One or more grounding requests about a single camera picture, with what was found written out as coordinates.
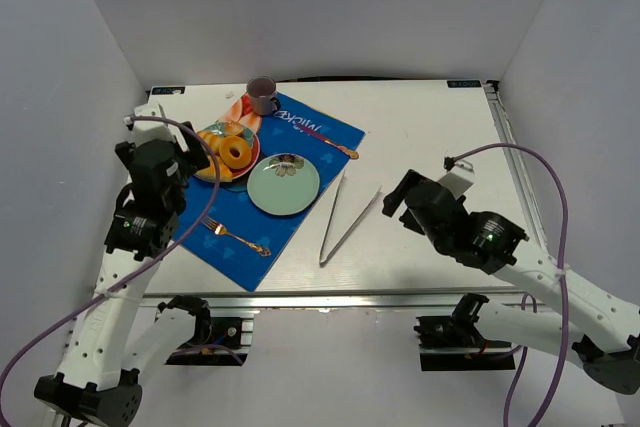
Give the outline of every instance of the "orange food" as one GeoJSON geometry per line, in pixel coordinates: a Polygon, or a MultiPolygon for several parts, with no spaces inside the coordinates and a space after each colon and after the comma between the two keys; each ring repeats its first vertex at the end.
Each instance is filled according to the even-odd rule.
{"type": "Polygon", "coordinates": [[[211,150],[213,150],[214,154],[217,154],[218,150],[220,150],[220,142],[222,142],[222,137],[212,132],[207,143],[209,144],[209,147],[211,147],[211,150]]]}
{"type": "Polygon", "coordinates": [[[202,140],[209,144],[209,147],[211,147],[211,150],[213,150],[214,154],[218,153],[222,137],[220,137],[218,134],[214,134],[210,130],[201,130],[200,132],[198,132],[198,135],[202,140]]]}
{"type": "Polygon", "coordinates": [[[225,122],[224,135],[232,137],[234,135],[240,135],[244,130],[244,126],[238,122],[225,122]]]}
{"type": "Polygon", "coordinates": [[[209,139],[211,138],[212,135],[215,135],[215,134],[213,132],[211,132],[211,131],[208,131],[208,130],[201,130],[200,132],[198,132],[198,135],[206,143],[209,143],[209,139]]]}
{"type": "Polygon", "coordinates": [[[225,137],[220,142],[220,157],[232,169],[244,169],[251,162],[251,148],[242,137],[225,137]]]}
{"type": "MultiPolygon", "coordinates": [[[[222,162],[222,159],[220,157],[216,155],[216,158],[218,159],[218,164],[220,165],[220,182],[231,182],[233,180],[233,172],[231,172],[231,169],[229,169],[229,167],[227,167],[224,162],[222,162]]],[[[209,182],[216,181],[216,166],[213,163],[211,156],[209,156],[209,167],[199,170],[197,175],[201,179],[208,180],[209,182]]]]}

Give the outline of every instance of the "white table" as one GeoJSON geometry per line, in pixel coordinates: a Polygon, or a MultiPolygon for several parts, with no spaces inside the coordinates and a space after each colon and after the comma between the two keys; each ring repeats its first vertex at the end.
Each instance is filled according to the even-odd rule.
{"type": "MultiPolygon", "coordinates": [[[[366,132],[360,159],[346,168],[347,186],[334,222],[351,215],[349,199],[363,185],[389,193],[410,168],[437,179],[443,159],[500,141],[481,88],[450,89],[446,81],[282,83],[278,90],[366,132]]],[[[187,86],[184,94],[154,95],[166,115],[190,120],[196,129],[213,123],[243,93],[244,85],[187,86]]],[[[471,159],[476,185],[465,204],[470,211],[499,212],[527,228],[523,206],[505,154],[493,150],[471,159]]],[[[336,182],[302,223],[257,292],[404,292],[495,289],[505,284],[435,252],[426,237],[381,214],[377,205],[323,269],[318,253],[336,182]]],[[[163,261],[147,295],[244,292],[185,249],[163,261]]]]}

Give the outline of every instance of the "donut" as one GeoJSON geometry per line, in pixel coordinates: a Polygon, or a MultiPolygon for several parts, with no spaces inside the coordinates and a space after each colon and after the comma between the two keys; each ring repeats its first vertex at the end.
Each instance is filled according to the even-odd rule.
{"type": "Polygon", "coordinates": [[[218,151],[222,161],[232,169],[244,169],[251,162],[251,147],[242,137],[225,137],[218,151]]]}

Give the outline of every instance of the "cup handle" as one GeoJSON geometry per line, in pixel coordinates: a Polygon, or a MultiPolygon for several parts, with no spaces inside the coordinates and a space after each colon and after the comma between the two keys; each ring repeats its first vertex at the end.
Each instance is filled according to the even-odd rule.
{"type": "Polygon", "coordinates": [[[273,112],[277,112],[282,108],[282,105],[280,105],[280,101],[278,100],[277,97],[271,97],[271,99],[269,99],[269,100],[271,100],[271,102],[273,102],[275,104],[275,106],[276,106],[276,108],[275,108],[275,110],[273,112]]]}

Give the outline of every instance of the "small plate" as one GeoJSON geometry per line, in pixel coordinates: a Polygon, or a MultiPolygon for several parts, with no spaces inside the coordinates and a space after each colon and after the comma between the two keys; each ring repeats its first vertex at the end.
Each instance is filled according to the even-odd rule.
{"type": "Polygon", "coordinates": [[[276,154],[263,159],[247,183],[251,201],[271,215],[302,212],[316,200],[319,190],[318,171],[296,154],[276,154]]]}
{"type": "MultiPolygon", "coordinates": [[[[224,124],[226,124],[226,122],[216,122],[215,124],[212,124],[202,130],[208,130],[209,132],[213,132],[220,137],[226,137],[224,133],[224,124]]],[[[247,144],[249,144],[249,147],[251,147],[251,162],[249,162],[249,165],[247,165],[244,169],[231,169],[233,180],[236,180],[249,172],[253,168],[253,166],[256,165],[256,162],[258,162],[258,157],[260,157],[260,139],[258,139],[258,136],[253,132],[253,130],[245,127],[238,137],[242,137],[244,140],[246,140],[247,144]]],[[[210,180],[199,177],[197,173],[195,174],[195,176],[204,182],[211,182],[210,180]]]]}

